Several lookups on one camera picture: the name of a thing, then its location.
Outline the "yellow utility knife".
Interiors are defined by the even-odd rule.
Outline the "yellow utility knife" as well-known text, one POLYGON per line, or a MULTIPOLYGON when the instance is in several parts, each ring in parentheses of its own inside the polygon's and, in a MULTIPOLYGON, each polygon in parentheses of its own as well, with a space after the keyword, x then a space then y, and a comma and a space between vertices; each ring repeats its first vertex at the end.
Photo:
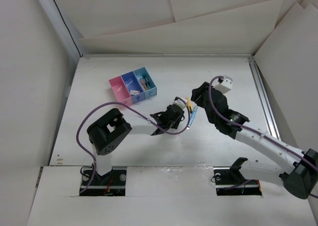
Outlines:
POLYGON ((192 113, 193 109, 192 109, 192 106, 191 106, 191 101, 190 101, 190 99, 188 97, 186 98, 186 100, 187 100, 187 108, 189 109, 190 113, 192 113))

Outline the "light blue cutter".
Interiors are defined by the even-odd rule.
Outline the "light blue cutter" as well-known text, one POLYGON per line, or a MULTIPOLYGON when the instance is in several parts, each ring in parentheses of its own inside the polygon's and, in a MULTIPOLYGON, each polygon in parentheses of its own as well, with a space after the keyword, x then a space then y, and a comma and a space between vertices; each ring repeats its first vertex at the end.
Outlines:
POLYGON ((197 113, 197 110, 198 110, 198 106, 195 106, 191 115, 190 115, 190 119, 189 119, 189 123, 187 125, 187 129, 189 129, 191 127, 191 125, 193 124, 193 121, 194 121, 194 118, 196 116, 196 113, 197 113))

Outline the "white eraser with label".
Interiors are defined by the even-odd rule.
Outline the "white eraser with label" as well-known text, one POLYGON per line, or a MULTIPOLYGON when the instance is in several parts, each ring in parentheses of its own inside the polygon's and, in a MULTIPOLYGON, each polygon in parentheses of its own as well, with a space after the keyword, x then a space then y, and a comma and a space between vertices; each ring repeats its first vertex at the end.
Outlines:
POLYGON ((138 90, 131 90, 130 91, 130 94, 131 95, 137 95, 137 94, 139 94, 140 92, 138 91, 138 90))

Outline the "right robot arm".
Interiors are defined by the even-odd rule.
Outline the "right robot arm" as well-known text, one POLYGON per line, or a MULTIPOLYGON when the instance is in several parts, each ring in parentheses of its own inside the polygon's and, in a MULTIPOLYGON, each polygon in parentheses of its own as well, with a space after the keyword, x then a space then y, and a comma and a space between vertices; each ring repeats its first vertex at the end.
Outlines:
POLYGON ((261 180, 283 186, 290 194, 307 199, 318 182, 318 153, 292 147, 260 128, 228 107, 227 98, 216 87, 204 82, 192 90, 191 101, 205 110, 208 122, 222 134, 246 144, 274 162, 262 164, 239 157, 226 170, 226 178, 237 188, 250 180, 261 180))

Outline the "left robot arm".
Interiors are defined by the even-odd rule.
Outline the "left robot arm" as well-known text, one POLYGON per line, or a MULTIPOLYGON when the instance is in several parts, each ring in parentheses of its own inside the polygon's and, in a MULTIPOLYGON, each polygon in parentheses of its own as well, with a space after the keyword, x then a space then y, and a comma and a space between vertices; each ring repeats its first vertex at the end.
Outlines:
POLYGON ((138 115, 146 124, 129 124, 118 108, 113 108, 102 115, 87 128, 88 139, 93 146, 93 178, 99 184, 109 182, 112 175, 111 153, 123 142, 129 133, 157 136, 172 134, 170 129, 177 129, 188 110, 187 100, 176 98, 165 111, 151 114, 149 117, 138 115))

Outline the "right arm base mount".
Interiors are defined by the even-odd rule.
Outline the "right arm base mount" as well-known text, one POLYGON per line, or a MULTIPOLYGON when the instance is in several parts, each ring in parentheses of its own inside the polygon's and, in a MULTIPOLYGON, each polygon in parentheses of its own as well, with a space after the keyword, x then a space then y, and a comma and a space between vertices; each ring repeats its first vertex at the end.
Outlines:
POLYGON ((240 173, 241 166, 247 161, 246 157, 239 157, 231 166, 213 167, 217 196, 262 196, 258 180, 245 179, 240 173))

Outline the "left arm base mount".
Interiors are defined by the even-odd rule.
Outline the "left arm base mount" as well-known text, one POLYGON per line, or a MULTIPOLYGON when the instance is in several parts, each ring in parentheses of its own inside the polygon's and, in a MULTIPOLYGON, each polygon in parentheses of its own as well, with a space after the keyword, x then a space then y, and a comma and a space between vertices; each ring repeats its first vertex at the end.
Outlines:
POLYGON ((83 166, 80 173, 80 196, 125 196, 127 168, 113 168, 110 173, 103 177, 96 173, 89 186, 88 183, 93 173, 92 166, 83 166))

